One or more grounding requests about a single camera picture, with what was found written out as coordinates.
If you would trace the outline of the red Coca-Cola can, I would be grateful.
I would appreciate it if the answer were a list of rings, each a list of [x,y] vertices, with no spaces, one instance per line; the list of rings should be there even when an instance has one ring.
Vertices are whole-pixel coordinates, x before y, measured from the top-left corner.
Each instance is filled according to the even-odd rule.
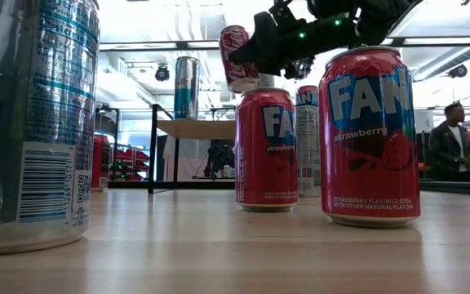
[[[234,93],[243,93],[257,87],[259,83],[259,74],[254,64],[233,61],[231,58],[231,55],[248,41],[249,35],[240,25],[227,26],[220,33],[219,50],[227,87]]]

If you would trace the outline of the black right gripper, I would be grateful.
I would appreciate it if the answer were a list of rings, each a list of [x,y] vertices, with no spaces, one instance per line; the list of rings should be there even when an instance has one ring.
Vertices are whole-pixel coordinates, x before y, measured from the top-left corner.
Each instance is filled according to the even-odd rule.
[[[312,22],[294,17],[288,7],[292,1],[277,3],[277,26],[268,12],[255,14],[252,37],[230,53],[229,60],[236,63],[265,61],[276,44],[279,58],[294,61],[358,43],[354,16],[357,0],[306,0],[308,11],[316,17]]]

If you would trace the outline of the wooden shelf black metal legs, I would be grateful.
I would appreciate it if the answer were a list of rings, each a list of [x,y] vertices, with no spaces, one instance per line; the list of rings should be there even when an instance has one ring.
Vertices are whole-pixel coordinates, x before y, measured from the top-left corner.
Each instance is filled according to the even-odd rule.
[[[157,131],[164,131],[175,139],[174,168],[172,181],[156,180]],[[235,184],[229,181],[179,181],[180,140],[234,140],[236,125],[233,120],[207,121],[196,119],[176,119],[159,104],[152,105],[152,126],[150,130],[149,173],[147,190],[154,194],[155,189],[234,189]]]

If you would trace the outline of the black aluminium extrusion frame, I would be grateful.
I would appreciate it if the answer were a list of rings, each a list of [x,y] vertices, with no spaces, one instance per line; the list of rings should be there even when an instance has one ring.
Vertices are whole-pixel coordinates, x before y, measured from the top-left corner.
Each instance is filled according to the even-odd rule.
[[[463,182],[441,182],[421,181],[419,187],[422,191],[470,194],[470,183]],[[110,181],[110,189],[147,189],[152,193],[155,189],[235,189],[233,181],[185,181],[185,182],[163,182],[155,181]]]

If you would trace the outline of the black overhead beam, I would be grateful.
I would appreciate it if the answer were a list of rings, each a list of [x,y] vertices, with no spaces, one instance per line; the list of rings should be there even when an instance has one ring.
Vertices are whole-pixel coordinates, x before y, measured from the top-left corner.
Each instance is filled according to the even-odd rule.
[[[382,42],[388,47],[470,47],[470,36],[394,37]],[[156,41],[156,42],[103,42],[101,52],[115,51],[215,51],[218,40]]]

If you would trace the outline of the silver blue energy drink can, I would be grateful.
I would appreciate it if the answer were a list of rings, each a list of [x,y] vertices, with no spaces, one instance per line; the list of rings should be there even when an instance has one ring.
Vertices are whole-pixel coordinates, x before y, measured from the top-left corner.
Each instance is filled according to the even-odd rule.
[[[0,254],[88,229],[99,45],[97,0],[0,0]]]
[[[175,63],[174,119],[197,119],[200,62],[181,56]]]

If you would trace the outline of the slim Fanta can black lid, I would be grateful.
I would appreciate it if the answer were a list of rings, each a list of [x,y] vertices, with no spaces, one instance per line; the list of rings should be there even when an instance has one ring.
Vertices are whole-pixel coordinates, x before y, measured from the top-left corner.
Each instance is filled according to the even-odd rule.
[[[299,87],[295,96],[298,186],[301,198],[321,194],[319,96],[317,86]]]

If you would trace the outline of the white cloth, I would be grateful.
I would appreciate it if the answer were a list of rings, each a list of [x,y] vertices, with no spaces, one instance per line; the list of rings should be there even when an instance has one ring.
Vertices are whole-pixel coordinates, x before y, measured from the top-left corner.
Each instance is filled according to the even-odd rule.
[[[178,181],[189,181],[194,176],[204,176],[203,170],[206,167],[208,149],[211,142],[209,140],[179,139],[178,157]],[[175,138],[168,136],[164,145],[162,159],[164,160],[164,170],[162,179],[173,181],[174,161],[175,161]]]

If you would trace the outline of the red Fanta strawberry can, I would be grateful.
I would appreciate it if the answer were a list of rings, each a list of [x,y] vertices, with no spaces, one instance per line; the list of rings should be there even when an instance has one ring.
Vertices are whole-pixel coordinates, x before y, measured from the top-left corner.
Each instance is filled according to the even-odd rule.
[[[420,215],[412,78],[392,47],[333,57],[319,83],[321,207],[332,221],[403,227]]]
[[[295,105],[288,91],[246,91],[236,109],[236,202],[253,212],[289,211],[298,202]]]

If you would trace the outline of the white pillar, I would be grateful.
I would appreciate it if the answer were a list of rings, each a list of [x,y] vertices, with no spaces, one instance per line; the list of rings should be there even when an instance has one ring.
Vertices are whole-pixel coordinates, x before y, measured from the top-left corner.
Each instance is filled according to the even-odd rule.
[[[415,127],[418,133],[430,132],[434,128],[434,113],[429,109],[415,111]]]

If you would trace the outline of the red storage rack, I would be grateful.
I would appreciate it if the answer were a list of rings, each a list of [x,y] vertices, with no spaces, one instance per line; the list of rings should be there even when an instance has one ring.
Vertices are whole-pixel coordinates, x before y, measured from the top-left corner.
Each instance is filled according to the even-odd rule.
[[[149,156],[143,149],[118,145],[110,167],[111,180],[144,181],[148,179]]]

